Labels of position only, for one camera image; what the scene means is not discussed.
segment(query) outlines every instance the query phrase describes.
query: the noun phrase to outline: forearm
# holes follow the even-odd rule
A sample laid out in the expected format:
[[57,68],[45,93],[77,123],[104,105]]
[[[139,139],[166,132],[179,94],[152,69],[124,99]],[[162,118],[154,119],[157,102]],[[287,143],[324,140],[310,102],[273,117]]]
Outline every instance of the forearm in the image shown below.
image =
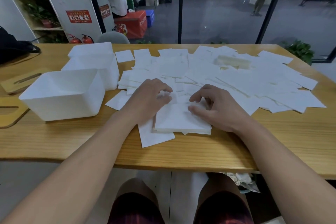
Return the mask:
[[250,121],[238,136],[246,144],[287,224],[334,223],[336,190],[266,128]]
[[3,224],[83,223],[134,125],[127,113],[115,113],[31,192]]

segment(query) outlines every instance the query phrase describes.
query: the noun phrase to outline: blue box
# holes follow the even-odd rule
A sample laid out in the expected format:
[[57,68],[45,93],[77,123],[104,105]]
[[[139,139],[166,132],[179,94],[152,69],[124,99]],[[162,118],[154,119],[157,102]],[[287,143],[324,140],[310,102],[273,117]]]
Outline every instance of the blue box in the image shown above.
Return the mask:
[[154,22],[154,10],[146,10],[147,27],[150,28]]

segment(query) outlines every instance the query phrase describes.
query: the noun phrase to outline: person's left hand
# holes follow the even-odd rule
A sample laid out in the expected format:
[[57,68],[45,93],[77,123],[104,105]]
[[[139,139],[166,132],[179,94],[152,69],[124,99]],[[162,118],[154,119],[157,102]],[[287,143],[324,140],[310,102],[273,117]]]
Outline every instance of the person's left hand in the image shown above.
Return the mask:
[[152,118],[164,105],[171,101],[171,96],[158,96],[163,90],[173,92],[167,84],[159,79],[147,79],[132,94],[121,111],[132,115],[136,124],[142,124]]

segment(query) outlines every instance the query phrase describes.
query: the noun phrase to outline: white plastic container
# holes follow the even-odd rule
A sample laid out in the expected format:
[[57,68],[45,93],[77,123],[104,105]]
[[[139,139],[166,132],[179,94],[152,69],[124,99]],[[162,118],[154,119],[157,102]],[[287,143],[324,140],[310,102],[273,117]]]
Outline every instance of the white plastic container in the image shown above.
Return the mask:
[[20,96],[42,120],[95,116],[105,95],[97,69],[42,74]]
[[72,58],[75,56],[82,56],[87,54],[113,54],[112,44],[108,42],[76,45],[71,49],[68,56]]
[[119,69],[114,53],[73,57],[68,61],[67,64],[65,64],[61,71],[90,68],[96,68],[99,70],[105,90],[115,90],[117,88],[119,80]]

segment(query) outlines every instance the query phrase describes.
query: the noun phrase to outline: stack of paper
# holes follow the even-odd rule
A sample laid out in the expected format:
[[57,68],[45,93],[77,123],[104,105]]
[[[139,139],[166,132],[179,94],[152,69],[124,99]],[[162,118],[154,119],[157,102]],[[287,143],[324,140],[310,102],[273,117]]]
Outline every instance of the stack of paper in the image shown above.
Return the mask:
[[143,147],[173,139],[173,132],[211,133],[211,125],[187,109],[191,104],[205,108],[205,102],[189,102],[190,96],[205,84],[229,91],[249,115],[258,108],[271,113],[325,108],[310,92],[317,81],[287,66],[292,58],[286,56],[262,51],[254,57],[238,54],[227,46],[199,46],[194,54],[187,49],[165,49],[159,53],[160,57],[152,57],[148,49],[135,50],[135,66],[124,71],[118,82],[118,88],[126,91],[106,104],[120,110],[146,79],[159,78],[172,87],[172,101],[153,120],[139,124]]

